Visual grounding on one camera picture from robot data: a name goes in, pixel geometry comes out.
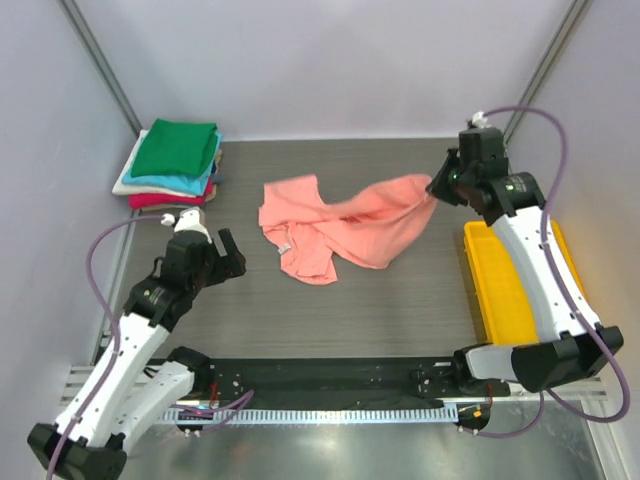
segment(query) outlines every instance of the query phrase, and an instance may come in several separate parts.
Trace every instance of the garment tag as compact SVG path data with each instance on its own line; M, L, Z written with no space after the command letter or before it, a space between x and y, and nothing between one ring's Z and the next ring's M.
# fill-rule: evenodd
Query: garment tag
M287 250L289 250L291 248L291 245L288 243L285 243L283 246L281 246L280 248L278 248L278 253L280 255L282 255L284 252L286 252Z

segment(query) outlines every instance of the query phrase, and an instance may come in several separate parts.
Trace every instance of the teal folded shirt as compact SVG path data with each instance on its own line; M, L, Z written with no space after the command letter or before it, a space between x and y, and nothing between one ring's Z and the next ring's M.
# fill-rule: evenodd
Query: teal folded shirt
M186 193L187 195L200 196L207 188L209 176L216 173L215 158L222 134L216 133L215 149L208 167L199 177L191 177L188 175L144 175L142 177L132 177L131 168L122 177L122 183L125 185L147 185L151 187L164 187L174 192Z

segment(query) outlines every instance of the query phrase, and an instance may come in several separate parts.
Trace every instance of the green folded cloth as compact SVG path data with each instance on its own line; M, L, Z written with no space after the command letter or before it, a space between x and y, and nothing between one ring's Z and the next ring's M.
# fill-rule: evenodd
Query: green folded cloth
M215 154L216 129L215 123L179 123L157 119L138 149L131 176L199 177L211 165Z

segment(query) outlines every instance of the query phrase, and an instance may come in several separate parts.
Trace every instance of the metal floor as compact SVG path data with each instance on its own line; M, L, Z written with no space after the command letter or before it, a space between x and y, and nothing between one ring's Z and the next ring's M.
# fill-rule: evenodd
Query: metal floor
M536 402L496 403L491 430L522 428L536 411ZM238 427L166 440L169 433L150 430L133 452L142 455L128 461L120 479L606 478L585 423L553 403L536 428L512 440L472 437L447 424Z

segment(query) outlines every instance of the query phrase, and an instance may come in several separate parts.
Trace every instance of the stack of folded clothes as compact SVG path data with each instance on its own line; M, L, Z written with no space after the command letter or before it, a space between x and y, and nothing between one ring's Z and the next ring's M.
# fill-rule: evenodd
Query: stack of folded clothes
M215 123L158 119L140 132L112 192L134 210L202 206L216 196L221 140Z

